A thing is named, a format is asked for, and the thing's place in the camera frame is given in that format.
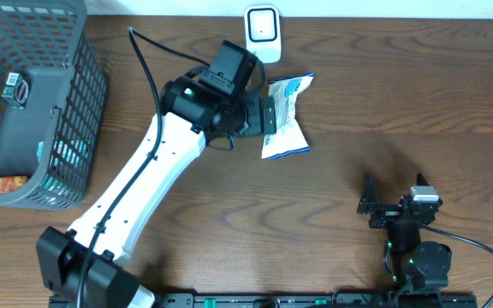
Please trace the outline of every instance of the wooden table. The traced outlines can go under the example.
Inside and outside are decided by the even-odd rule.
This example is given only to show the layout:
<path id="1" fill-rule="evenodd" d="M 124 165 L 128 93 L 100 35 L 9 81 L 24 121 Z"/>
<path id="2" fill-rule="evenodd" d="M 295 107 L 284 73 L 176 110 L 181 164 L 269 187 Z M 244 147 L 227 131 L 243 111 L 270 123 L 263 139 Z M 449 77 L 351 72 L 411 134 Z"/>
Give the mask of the wooden table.
<path id="1" fill-rule="evenodd" d="M 89 17 L 111 74 L 110 98 L 85 205 L 0 208 L 0 306 L 46 307 L 35 242 L 64 230 L 132 155 L 155 107 L 127 27 L 211 60 L 223 39 L 244 45 L 241 18 Z M 154 291 L 326 292 L 391 283 L 383 230 L 355 209 L 364 174 L 398 200 L 425 172 L 444 200 L 432 224 L 493 247 L 493 21 L 282 19 L 282 59 L 269 78 L 313 71 L 297 101 L 311 152 L 260 159 L 262 139 L 206 150 L 176 181 L 128 269 Z M 147 44 L 159 89 L 195 65 Z M 493 292 L 493 257 L 422 231 L 453 251 L 448 290 Z"/>

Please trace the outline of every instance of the gray basket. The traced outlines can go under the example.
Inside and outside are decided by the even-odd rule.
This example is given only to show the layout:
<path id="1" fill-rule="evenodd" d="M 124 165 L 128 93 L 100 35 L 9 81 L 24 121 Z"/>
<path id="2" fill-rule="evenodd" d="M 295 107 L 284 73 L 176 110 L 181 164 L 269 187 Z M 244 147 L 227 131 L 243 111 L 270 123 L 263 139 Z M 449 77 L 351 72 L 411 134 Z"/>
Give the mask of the gray basket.
<path id="1" fill-rule="evenodd" d="M 85 19 L 81 0 L 0 1 L 0 177 L 30 178 L 0 206 L 62 210 L 83 199 L 106 98 Z M 23 110 L 1 98 L 9 72 L 29 80 Z"/>

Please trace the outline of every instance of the black cable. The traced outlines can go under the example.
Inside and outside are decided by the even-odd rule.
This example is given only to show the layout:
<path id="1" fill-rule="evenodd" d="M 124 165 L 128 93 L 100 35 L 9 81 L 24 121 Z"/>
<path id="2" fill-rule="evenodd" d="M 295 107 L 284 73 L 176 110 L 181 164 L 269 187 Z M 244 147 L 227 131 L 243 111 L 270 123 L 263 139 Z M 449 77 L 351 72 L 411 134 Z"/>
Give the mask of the black cable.
<path id="1" fill-rule="evenodd" d="M 196 56 L 190 56 L 190 55 L 186 55 L 186 54 L 181 53 L 181 52 L 176 51 L 176 50 L 171 50 L 169 47 L 167 47 L 167 46 L 165 46 L 165 45 L 163 45 L 163 44 L 160 44 L 160 43 L 158 43 L 158 42 L 156 42 L 156 41 L 154 41 L 154 40 L 152 40 L 152 39 L 150 39 L 150 38 L 145 37 L 145 36 L 144 36 L 144 34 L 139 33 L 138 31 L 134 30 L 132 27 L 130 27 L 130 28 L 128 29 L 129 36 L 131 35 L 131 34 L 130 34 L 131 32 L 132 32 L 134 35 L 136 35 L 137 37 L 139 37 L 139 38 L 141 38 L 141 39 L 144 39 L 146 42 L 148 42 L 148 43 L 150 43 L 150 44 L 154 44 L 154 45 L 156 45 L 157 47 L 161 48 L 162 50 L 168 51 L 168 52 L 170 52 L 170 53 L 171 53 L 171 54 L 173 54 L 173 55 L 176 55 L 176 56 L 181 56 L 181 57 L 185 57 L 186 59 L 190 59 L 190 60 L 194 60 L 194 61 L 199 62 L 199 63 L 201 63 L 201 64 L 203 64 L 203 65 L 205 65 L 205 66 L 207 66 L 207 67 L 209 67 L 209 66 L 210 66 L 210 64 L 209 64 L 207 61 L 202 60 L 202 59 L 199 59 L 199 58 L 197 58 Z"/>
<path id="2" fill-rule="evenodd" d="M 228 133 L 228 142 L 229 142 L 229 148 L 223 148 L 223 147 L 219 147 L 219 146 L 214 146 L 214 145 L 211 145 L 210 142 L 209 142 L 209 144 L 207 146 L 210 147 L 210 148 L 212 148 L 212 149 L 214 149 L 214 150 L 232 151 L 235 148 L 235 141 L 233 140 L 233 136 L 231 135 L 231 133 Z"/>
<path id="3" fill-rule="evenodd" d="M 390 242 L 388 241 L 385 243 L 385 247 L 383 248 L 383 266 L 388 273 L 391 273 L 391 268 L 389 267 L 389 262 L 387 260 L 387 255 L 389 254 L 389 244 Z"/>
<path id="4" fill-rule="evenodd" d="M 86 250 L 86 255 L 85 255 L 85 259 L 83 260 L 83 264 L 81 265 L 79 286 L 77 288 L 77 302 L 76 302 L 77 308 L 81 308 L 82 304 L 83 304 L 83 290 L 85 288 L 86 274 L 87 274 L 88 269 L 89 269 L 89 261 L 91 260 L 92 253 L 94 252 L 94 247 L 96 245 L 98 237 L 105 230 L 105 224 L 108 221 L 108 219 L 110 219 L 111 212 L 119 204 L 121 199 L 127 193 L 128 189 L 134 184 L 136 179 L 138 179 L 138 177 L 140 176 L 142 171 L 144 171 L 144 169 L 146 168 L 148 163 L 152 159 L 154 159 L 155 153 L 157 152 L 157 149 L 159 148 L 159 145 L 161 144 L 161 137 L 163 135 L 163 116 L 161 115 L 161 112 L 160 112 L 162 110 L 162 108 L 161 108 L 161 101 L 159 99 L 159 94 L 157 93 L 155 81 L 153 81 L 153 77 L 151 76 L 150 69 L 147 67 L 146 60 L 144 60 L 144 57 L 142 56 L 142 53 L 140 52 L 140 48 L 136 44 L 136 40 L 134 39 L 134 36 L 138 36 L 139 38 L 144 39 L 146 42 L 154 44 L 157 47 L 159 47 L 163 50 L 166 50 L 166 51 L 168 51 L 174 55 L 183 56 L 187 59 L 201 62 L 204 65 L 209 66 L 209 63 L 207 63 L 201 59 L 198 59 L 194 56 L 182 54 L 182 53 L 175 51 L 175 50 L 171 50 L 170 48 L 163 46 L 163 45 L 145 37 L 141 33 L 134 30 L 132 27 L 130 27 L 128 29 L 128 37 L 130 38 L 130 43 L 132 44 L 132 46 L 134 48 L 134 52 L 136 53 L 136 56 L 138 57 L 138 60 L 140 61 L 142 68 L 144 69 L 144 73 L 146 73 L 147 80 L 150 83 L 151 94 L 153 95 L 153 100 L 155 101 L 155 107 L 157 109 L 157 137 L 155 139 L 155 144 L 153 145 L 153 148 L 151 149 L 151 151 L 148 153 L 145 161 L 142 163 L 142 165 L 140 165 L 138 170 L 136 170 L 133 177 L 131 177 L 131 179 L 128 180 L 127 185 L 125 185 L 125 187 L 119 192 L 116 199 L 111 203 L 110 207 L 105 212 L 105 214 L 102 217 L 102 219 L 100 220 L 100 222 L 97 223 L 97 225 L 96 225 L 96 229 L 94 230 L 94 235 L 92 236 L 91 243 L 89 244 L 89 246 Z"/>
<path id="5" fill-rule="evenodd" d="M 341 286 L 341 287 L 339 287 L 339 288 L 338 288 L 338 289 L 334 292 L 334 294 L 332 294 L 332 304 L 334 304 L 334 303 L 338 300 L 338 298 L 337 298 L 338 294 L 340 294 L 340 293 L 343 291 L 343 289 L 345 289 L 345 288 L 352 288 L 352 289 L 355 289 L 355 290 L 357 291 L 357 293 L 360 295 L 360 297 L 362 297 L 362 298 L 363 298 L 363 300 L 364 300 L 364 301 L 365 301 L 368 305 L 370 304 L 370 302 L 368 301 L 368 299 L 366 299 L 365 295 L 364 295 L 364 294 L 363 294 L 363 293 L 359 290 L 359 288 L 358 288 L 358 287 L 356 287 L 356 286 Z"/>
<path id="6" fill-rule="evenodd" d="M 411 215 L 410 209 L 405 209 L 405 212 L 407 213 L 407 217 L 411 221 L 413 221 L 416 224 L 416 226 L 418 226 L 418 228 L 424 228 L 425 230 L 434 232 L 436 234 L 448 236 L 449 238 L 452 238 L 454 240 L 460 240 L 462 242 L 465 242 L 467 244 L 471 244 L 471 245 L 476 246 L 476 247 L 478 247 L 478 248 L 480 248 L 482 250 L 485 250 L 485 251 L 487 251 L 487 252 L 489 252 L 489 253 L 491 253 L 493 255 L 493 249 L 490 248 L 490 247 L 488 247 L 485 244 L 479 243 L 476 240 L 469 240 L 468 238 L 464 238 L 463 236 L 459 236 L 459 235 L 456 235 L 456 234 L 451 234 L 451 233 L 448 233 L 446 231 L 442 231 L 442 230 L 439 230 L 439 229 L 436 229 L 436 228 L 432 228 L 432 227 L 426 226 L 426 225 L 424 225 L 423 223 L 421 223 L 419 220 L 417 220 L 416 218 L 414 218 Z M 484 305 L 482 305 L 482 308 L 487 308 L 490 305 L 492 305 L 492 303 L 493 303 L 493 294 L 490 296 L 490 298 L 488 299 L 488 301 L 486 301 L 486 303 L 484 303 Z"/>
<path id="7" fill-rule="evenodd" d="M 444 308 L 443 296 L 441 295 L 441 292 L 439 290 L 436 290 L 435 294 L 437 295 L 438 307 Z"/>
<path id="8" fill-rule="evenodd" d="M 184 76 L 188 77 L 188 78 L 194 78 L 195 76 L 203 73 L 203 71 L 206 69 L 206 66 L 205 65 L 199 65 L 195 68 L 192 68 L 190 70 L 187 71 L 187 73 L 184 74 Z"/>

